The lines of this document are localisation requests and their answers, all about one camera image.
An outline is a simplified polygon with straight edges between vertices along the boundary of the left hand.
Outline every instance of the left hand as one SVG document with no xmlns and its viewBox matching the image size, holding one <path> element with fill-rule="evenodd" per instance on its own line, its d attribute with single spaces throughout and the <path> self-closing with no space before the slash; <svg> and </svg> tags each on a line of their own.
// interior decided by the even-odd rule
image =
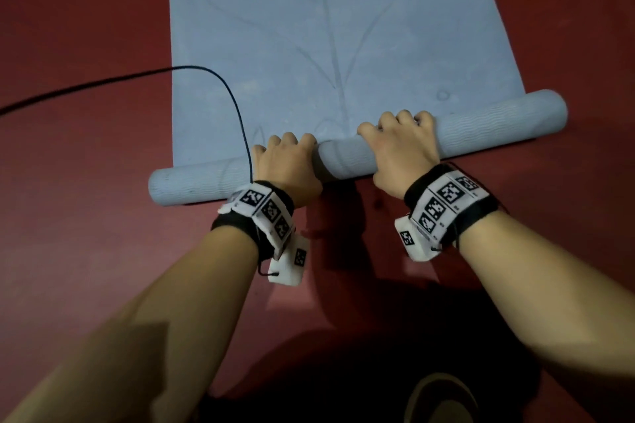
<svg viewBox="0 0 635 423">
<path fill-rule="evenodd" d="M 303 135 L 299 142 L 292 132 L 285 132 L 282 139 L 272 135 L 267 148 L 257 144 L 251 149 L 254 180 L 266 180 L 279 187 L 289 194 L 296 208 L 306 206 L 322 193 L 322 183 L 311 162 L 317 143 L 313 134 Z"/>
</svg>

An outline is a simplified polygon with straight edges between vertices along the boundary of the drawn line on mat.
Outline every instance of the drawn line on mat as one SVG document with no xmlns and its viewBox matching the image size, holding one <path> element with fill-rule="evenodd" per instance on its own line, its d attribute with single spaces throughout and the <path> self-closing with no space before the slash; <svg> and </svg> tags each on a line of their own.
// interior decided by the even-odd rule
<svg viewBox="0 0 635 423">
<path fill-rule="evenodd" d="M 287 42 L 290 45 L 292 45 L 293 48 L 295 50 L 297 50 L 297 52 L 299 52 L 302 55 L 302 57 L 304 57 L 307 60 L 307 62 L 309 62 L 309 64 L 311 64 L 313 67 L 315 67 L 317 69 L 317 71 L 322 75 L 322 77 L 324 77 L 324 79 L 326 79 L 328 81 L 328 83 L 331 85 L 331 87 L 333 87 L 333 89 L 335 89 L 335 84 L 333 84 L 333 81 L 331 81 L 331 78 L 328 76 L 328 74 L 326 72 L 324 72 L 324 69 L 315 61 L 315 59 L 313 59 L 309 55 L 309 53 L 306 50 L 301 48 L 299 45 L 297 45 L 291 39 L 289 39 L 288 37 L 285 37 L 280 32 L 277 32 L 275 29 L 271 29 L 271 28 L 269 28 L 269 27 L 267 27 L 267 26 L 265 26 L 263 24 L 258 24 L 258 22 L 255 22 L 255 21 L 250 20 L 250 19 L 246 19 L 246 18 L 244 18 L 242 16 L 239 16 L 238 14 L 234 14 L 233 12 L 230 12 L 230 11 L 228 11 L 226 9 L 223 9 L 222 7 L 217 5 L 213 0 L 206 0 L 206 1 L 213 9 L 218 10 L 222 14 L 225 14 L 227 17 L 229 17 L 231 19 L 238 20 L 239 22 L 242 22 L 245 25 L 248 25 L 248 26 L 251 26 L 251 27 L 255 27 L 256 29 L 259 29 L 259 30 L 261 30 L 264 33 L 267 33 L 269 35 L 280 37 L 282 40 L 284 40 L 285 42 Z"/>
<path fill-rule="evenodd" d="M 333 26 L 331 24 L 331 12 L 328 7 L 328 0 L 322 0 L 324 7 L 324 17 L 326 18 L 326 29 L 328 30 L 328 42 L 331 47 L 331 62 L 333 63 L 333 72 L 335 74 L 335 84 L 337 85 L 337 96 L 340 99 L 340 110 L 342 112 L 342 124 L 345 134 L 349 133 L 349 112 L 346 108 L 346 99 L 344 96 L 344 84 L 342 83 L 342 73 L 340 72 L 340 62 L 337 57 L 337 47 L 335 46 L 335 35 L 333 34 Z"/>
<path fill-rule="evenodd" d="M 370 33 L 373 31 L 373 29 L 375 28 L 375 26 L 377 26 L 377 23 L 379 22 L 379 19 L 381 19 L 384 14 L 386 12 L 388 12 L 391 7 L 393 6 L 393 4 L 395 2 L 397 2 L 398 0 L 392 0 L 390 3 L 388 3 L 376 16 L 375 18 L 372 20 L 372 22 L 370 22 L 370 25 L 366 28 L 366 30 L 364 31 L 364 33 L 361 36 L 360 39 L 360 43 L 357 46 L 357 49 L 355 50 L 355 54 L 353 54 L 353 58 L 351 59 L 351 62 L 349 63 L 348 68 L 346 69 L 346 75 L 344 77 L 344 86 L 346 86 L 346 82 L 348 82 L 349 80 L 349 76 L 351 75 L 351 72 L 353 72 L 353 67 L 355 66 L 355 62 L 357 61 L 357 57 L 361 51 L 362 46 L 364 45 L 364 43 L 366 42 L 366 39 L 368 39 Z"/>
</svg>

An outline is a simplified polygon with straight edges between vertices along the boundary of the forearm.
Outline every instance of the forearm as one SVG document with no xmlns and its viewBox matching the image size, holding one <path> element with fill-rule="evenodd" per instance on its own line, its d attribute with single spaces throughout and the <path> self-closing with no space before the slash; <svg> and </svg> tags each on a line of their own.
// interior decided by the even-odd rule
<svg viewBox="0 0 635 423">
<path fill-rule="evenodd" d="M 95 331 L 8 422 L 181 422 L 215 375 L 257 263 L 256 244 L 219 227 Z"/>
<path fill-rule="evenodd" d="M 622 286 L 501 211 L 461 235 L 460 252 L 539 356 L 635 375 L 635 296 Z"/>
</svg>

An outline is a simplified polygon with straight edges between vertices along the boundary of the right hand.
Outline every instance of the right hand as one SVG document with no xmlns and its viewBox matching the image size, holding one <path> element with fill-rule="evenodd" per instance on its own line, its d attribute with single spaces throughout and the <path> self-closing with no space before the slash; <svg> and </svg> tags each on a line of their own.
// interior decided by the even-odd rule
<svg viewBox="0 0 635 423">
<path fill-rule="evenodd" d="M 391 196 L 403 199 L 408 188 L 439 162 L 432 114 L 416 116 L 403 110 L 397 116 L 385 112 L 377 126 L 362 122 L 358 134 L 375 154 L 375 185 Z"/>
</svg>

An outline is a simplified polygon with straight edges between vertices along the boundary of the hand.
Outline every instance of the hand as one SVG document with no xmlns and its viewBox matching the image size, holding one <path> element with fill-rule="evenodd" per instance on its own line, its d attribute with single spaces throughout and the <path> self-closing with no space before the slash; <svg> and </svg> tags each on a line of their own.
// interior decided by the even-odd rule
<svg viewBox="0 0 635 423">
<path fill-rule="evenodd" d="M 251 150 L 255 180 L 269 181 L 285 191 L 296 208 L 306 206 L 322 192 L 311 162 L 317 143 L 313 134 L 303 135 L 299 142 L 291 132 L 285 132 L 282 139 L 272 135 L 266 149 L 257 144 Z"/>
<path fill-rule="evenodd" d="M 385 112 L 377 126 L 362 122 L 358 134 L 375 154 L 375 185 L 393 197 L 403 199 L 412 183 L 440 162 L 434 119 L 428 112 L 414 118 L 407 110 L 396 117 Z"/>
</svg>

